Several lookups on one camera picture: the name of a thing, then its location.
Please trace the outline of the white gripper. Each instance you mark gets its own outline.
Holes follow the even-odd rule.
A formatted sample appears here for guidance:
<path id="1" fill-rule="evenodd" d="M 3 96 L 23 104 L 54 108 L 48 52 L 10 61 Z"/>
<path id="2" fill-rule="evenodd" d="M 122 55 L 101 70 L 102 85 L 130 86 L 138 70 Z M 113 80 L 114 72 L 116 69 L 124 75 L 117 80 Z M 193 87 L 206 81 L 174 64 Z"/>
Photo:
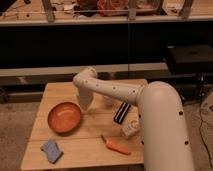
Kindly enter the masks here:
<path id="1" fill-rule="evenodd" d="M 93 92 L 85 88 L 79 88 L 77 99 L 81 108 L 87 110 L 93 101 Z"/>

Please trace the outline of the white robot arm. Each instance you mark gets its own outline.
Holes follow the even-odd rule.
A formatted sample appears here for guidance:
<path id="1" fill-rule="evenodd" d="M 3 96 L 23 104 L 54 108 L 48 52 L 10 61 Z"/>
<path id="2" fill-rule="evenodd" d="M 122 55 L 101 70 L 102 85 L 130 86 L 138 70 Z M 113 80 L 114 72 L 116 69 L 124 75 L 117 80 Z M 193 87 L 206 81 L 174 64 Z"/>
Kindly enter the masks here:
<path id="1" fill-rule="evenodd" d="M 94 92 L 138 108 L 146 171 L 195 171 L 183 105 L 173 86 L 162 81 L 139 85 L 100 80 L 93 67 L 76 74 L 73 84 L 84 110 Z"/>

